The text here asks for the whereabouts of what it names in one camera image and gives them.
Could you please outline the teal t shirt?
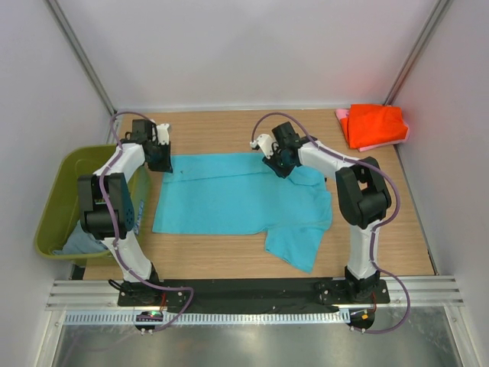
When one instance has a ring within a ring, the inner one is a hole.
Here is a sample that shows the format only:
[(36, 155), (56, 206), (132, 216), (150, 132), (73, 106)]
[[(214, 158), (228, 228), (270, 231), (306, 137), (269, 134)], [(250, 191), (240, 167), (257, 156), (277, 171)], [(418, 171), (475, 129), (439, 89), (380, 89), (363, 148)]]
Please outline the teal t shirt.
[(258, 153), (183, 154), (163, 176), (152, 231), (263, 232), (266, 252), (310, 273), (332, 220), (332, 195), (312, 168), (296, 167), (279, 178)]

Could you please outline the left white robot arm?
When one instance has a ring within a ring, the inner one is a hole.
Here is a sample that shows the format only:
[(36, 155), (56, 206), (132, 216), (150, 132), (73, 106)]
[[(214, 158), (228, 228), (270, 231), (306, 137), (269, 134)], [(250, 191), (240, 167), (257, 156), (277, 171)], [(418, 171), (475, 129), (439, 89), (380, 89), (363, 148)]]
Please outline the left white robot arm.
[(155, 305), (165, 288), (134, 234), (137, 213), (128, 182), (143, 166), (171, 173), (170, 125), (141, 115), (132, 130), (117, 142), (112, 156), (96, 171), (77, 179), (79, 221), (82, 230), (112, 253), (123, 273), (121, 291), (144, 305)]

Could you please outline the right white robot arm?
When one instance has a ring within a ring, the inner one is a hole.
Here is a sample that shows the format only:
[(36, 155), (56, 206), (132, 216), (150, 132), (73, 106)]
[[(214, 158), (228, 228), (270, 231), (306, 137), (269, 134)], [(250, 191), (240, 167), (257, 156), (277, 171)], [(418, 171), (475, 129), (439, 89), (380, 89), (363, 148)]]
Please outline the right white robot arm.
[(289, 122), (262, 134), (250, 146), (264, 154), (263, 162), (278, 177), (288, 177), (297, 167), (310, 167), (335, 181), (338, 207), (350, 225), (350, 255), (345, 266), (344, 292), (352, 302), (370, 300), (380, 285), (377, 265), (380, 224), (392, 199), (378, 162), (358, 160), (299, 136)]

